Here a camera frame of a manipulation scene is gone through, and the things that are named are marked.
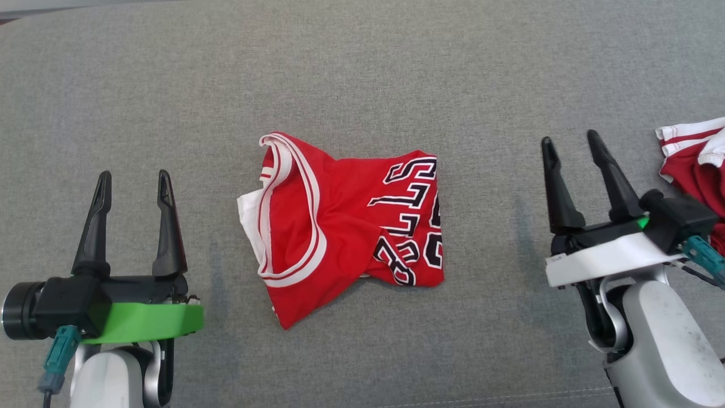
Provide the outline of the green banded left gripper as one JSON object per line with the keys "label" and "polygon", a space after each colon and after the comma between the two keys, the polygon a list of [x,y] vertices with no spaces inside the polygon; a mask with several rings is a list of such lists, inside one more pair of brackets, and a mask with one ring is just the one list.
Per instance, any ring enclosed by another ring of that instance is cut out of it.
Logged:
{"label": "green banded left gripper", "polygon": [[[111,204],[112,174],[103,171],[94,189],[72,275],[110,276],[106,220]],[[188,264],[173,184],[164,169],[159,171],[157,204],[161,211],[160,236],[153,277],[113,277],[102,283],[112,305],[101,335],[85,336],[88,345],[167,340],[204,328],[204,307],[196,295],[189,294],[186,277],[179,276],[188,271]]]}

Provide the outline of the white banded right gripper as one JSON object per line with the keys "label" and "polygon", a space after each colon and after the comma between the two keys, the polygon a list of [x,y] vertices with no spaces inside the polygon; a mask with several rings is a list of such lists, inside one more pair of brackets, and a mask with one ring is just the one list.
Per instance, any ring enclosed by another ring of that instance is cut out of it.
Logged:
{"label": "white banded right gripper", "polygon": [[561,176],[560,158],[553,140],[544,137],[541,154],[549,229],[556,234],[551,243],[552,255],[546,259],[545,266],[549,286],[591,281],[681,259],[681,251],[663,252],[645,235],[640,220],[635,220],[643,217],[645,211],[600,134],[588,130],[587,141],[611,204],[609,219],[614,223],[625,223],[598,224],[583,229],[585,219],[575,208]]}

